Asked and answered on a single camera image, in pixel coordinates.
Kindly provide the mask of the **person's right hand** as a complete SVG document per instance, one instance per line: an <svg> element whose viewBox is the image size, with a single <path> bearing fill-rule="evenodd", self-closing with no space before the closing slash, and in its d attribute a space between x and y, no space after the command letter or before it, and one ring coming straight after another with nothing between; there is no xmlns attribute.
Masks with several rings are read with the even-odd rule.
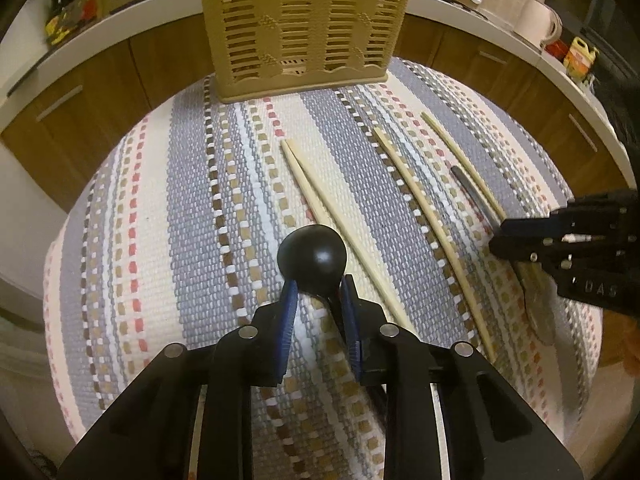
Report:
<svg viewBox="0 0 640 480"><path fill-rule="evenodd" d="M599 366L620 363L628 375L639 377L639 320L605 310Z"/></svg>

